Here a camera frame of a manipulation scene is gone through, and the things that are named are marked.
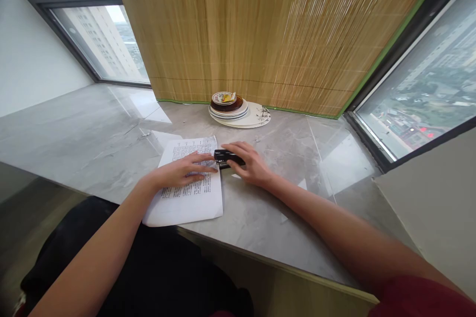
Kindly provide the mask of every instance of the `hand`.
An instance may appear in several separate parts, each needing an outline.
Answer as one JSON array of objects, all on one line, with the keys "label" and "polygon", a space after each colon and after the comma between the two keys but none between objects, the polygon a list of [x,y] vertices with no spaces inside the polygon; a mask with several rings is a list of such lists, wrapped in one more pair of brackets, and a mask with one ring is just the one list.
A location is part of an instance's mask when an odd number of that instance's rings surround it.
[{"label": "hand", "polygon": [[246,163],[246,169],[243,169],[235,161],[227,161],[227,164],[229,164],[245,182],[265,188],[265,185],[275,176],[249,143],[237,141],[231,144],[224,144],[222,147],[237,154]]},{"label": "hand", "polygon": [[212,161],[215,158],[211,154],[199,154],[198,151],[191,153],[181,159],[156,168],[146,176],[146,179],[157,191],[164,187],[183,187],[189,183],[201,181],[205,178],[202,174],[186,177],[190,172],[218,172],[213,167],[197,165],[202,161]]}]

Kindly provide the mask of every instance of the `black stapler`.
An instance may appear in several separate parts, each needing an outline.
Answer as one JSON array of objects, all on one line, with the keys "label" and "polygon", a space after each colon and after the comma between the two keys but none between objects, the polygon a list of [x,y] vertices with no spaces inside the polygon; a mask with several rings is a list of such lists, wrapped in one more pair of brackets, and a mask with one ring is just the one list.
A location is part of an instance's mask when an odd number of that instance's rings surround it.
[{"label": "black stapler", "polygon": [[215,150],[213,157],[215,158],[219,169],[229,168],[230,165],[227,164],[228,160],[233,160],[239,165],[245,164],[241,157],[228,150]]}]

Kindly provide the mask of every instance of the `person's left hand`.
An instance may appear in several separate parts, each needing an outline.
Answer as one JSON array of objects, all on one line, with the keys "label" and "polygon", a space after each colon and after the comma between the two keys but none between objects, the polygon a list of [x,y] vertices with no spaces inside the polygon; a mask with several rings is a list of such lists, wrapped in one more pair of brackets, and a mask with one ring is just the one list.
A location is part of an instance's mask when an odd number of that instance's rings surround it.
[{"label": "person's left hand", "polygon": [[154,185],[157,191],[164,187],[183,187],[191,182],[201,181],[205,178],[202,174],[186,177],[190,172],[218,172],[213,167],[196,164],[212,160],[215,160],[215,158],[211,154],[198,154],[198,151],[195,151],[188,156],[156,168],[144,176],[144,179]]}]

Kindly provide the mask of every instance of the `gray marble surface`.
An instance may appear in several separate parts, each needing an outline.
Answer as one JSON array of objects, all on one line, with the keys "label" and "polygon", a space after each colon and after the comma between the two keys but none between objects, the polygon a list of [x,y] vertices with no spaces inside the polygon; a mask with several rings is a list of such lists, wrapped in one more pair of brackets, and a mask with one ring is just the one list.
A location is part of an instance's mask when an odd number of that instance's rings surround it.
[{"label": "gray marble surface", "polygon": [[[151,90],[95,84],[0,118],[0,161],[121,203],[156,168],[168,140],[247,141],[289,181],[343,206],[415,249],[372,178],[379,170],[342,118],[271,110],[255,129],[214,121],[206,105],[158,104]],[[317,234],[269,193],[222,170],[224,214],[183,227],[358,287]]]}]

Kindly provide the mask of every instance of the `paper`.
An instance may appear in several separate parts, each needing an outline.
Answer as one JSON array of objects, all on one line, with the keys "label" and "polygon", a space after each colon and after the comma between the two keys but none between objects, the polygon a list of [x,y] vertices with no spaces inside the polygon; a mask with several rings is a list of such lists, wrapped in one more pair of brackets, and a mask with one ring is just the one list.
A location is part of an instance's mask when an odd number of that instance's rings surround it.
[{"label": "paper", "polygon": [[[164,149],[159,167],[178,160],[198,150],[199,154],[217,149],[215,136],[200,139],[170,140]],[[202,165],[218,169],[216,162],[204,161]],[[212,219],[223,215],[220,170],[202,173],[205,179],[184,187],[167,187],[154,197],[142,222],[158,227]]]}]

